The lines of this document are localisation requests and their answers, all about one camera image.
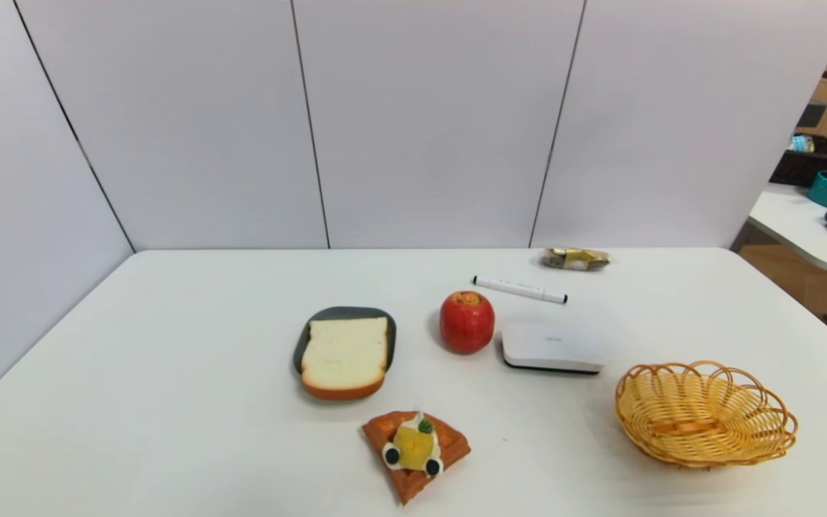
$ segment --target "waffle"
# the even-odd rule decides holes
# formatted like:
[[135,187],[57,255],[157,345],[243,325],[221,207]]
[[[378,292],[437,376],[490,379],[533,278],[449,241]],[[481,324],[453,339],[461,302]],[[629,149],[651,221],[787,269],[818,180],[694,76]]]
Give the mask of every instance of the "waffle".
[[[378,460],[384,465],[385,472],[391,478],[391,484],[394,485],[394,491],[397,492],[401,504],[407,504],[414,496],[420,493],[426,485],[429,484],[433,478],[428,477],[426,472],[419,470],[391,470],[385,465],[384,460],[381,459],[381,451],[385,444],[394,439],[394,433],[407,420],[416,418],[416,411],[393,411],[382,416],[377,416],[371,419],[366,425],[362,426],[362,431],[365,432],[365,437],[372,444],[372,449],[378,456]],[[436,430],[436,435],[439,436],[439,447],[442,449],[440,456],[445,465],[445,469],[449,470],[455,462],[459,461],[470,452],[468,446],[468,439],[465,436],[455,431],[446,422],[437,419],[432,415],[424,415],[430,422],[433,423],[433,429]]]

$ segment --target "toast on plate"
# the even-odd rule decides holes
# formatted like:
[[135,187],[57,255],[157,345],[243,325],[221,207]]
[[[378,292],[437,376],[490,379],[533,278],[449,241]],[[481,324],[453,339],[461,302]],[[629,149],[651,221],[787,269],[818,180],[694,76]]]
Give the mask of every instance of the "toast on plate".
[[302,354],[302,385],[318,399],[372,395],[388,369],[388,318],[312,320]]

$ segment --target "white router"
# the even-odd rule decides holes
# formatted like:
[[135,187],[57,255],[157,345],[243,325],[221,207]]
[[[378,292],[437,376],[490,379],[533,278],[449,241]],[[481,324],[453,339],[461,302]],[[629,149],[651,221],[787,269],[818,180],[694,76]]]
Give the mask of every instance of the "white router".
[[599,373],[601,338],[583,326],[512,324],[503,327],[503,359],[514,368]]

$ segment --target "wicker basket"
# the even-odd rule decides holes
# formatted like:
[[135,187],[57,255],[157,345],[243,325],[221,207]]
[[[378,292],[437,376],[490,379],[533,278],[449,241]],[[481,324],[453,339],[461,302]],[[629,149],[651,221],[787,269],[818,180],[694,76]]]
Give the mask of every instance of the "wicker basket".
[[817,134],[811,136],[815,153],[784,151],[774,174],[771,174],[771,183],[811,187],[818,171],[827,170],[827,138]]
[[796,440],[797,419],[777,395],[709,360],[634,366],[615,399],[631,442],[684,467],[755,465],[787,454]]

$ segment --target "green leaf garnish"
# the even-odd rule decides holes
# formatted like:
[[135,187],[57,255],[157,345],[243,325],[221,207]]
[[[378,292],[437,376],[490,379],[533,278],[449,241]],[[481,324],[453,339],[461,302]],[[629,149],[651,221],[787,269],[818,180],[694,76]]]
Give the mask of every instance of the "green leaf garnish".
[[417,431],[433,434],[433,423],[427,419],[422,419],[420,420],[420,425],[417,426]]

